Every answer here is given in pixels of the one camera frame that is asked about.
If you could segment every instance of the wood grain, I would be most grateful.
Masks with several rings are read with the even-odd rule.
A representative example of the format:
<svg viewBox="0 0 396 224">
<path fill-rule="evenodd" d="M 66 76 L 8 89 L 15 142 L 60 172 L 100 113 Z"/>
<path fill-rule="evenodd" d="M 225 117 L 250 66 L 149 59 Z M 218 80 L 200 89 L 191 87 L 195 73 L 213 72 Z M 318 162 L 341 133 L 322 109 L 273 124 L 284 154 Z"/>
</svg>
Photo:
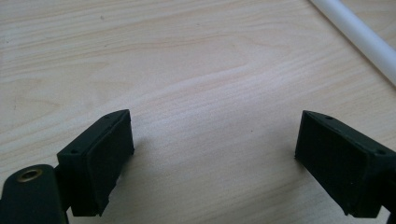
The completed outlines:
<svg viewBox="0 0 396 224">
<path fill-rule="evenodd" d="M 346 0 L 396 48 L 396 2 Z M 0 2 L 0 182 L 130 109 L 135 155 L 71 223 L 345 217 L 294 158 L 304 109 L 396 146 L 396 89 L 308 1 Z"/>
</svg>

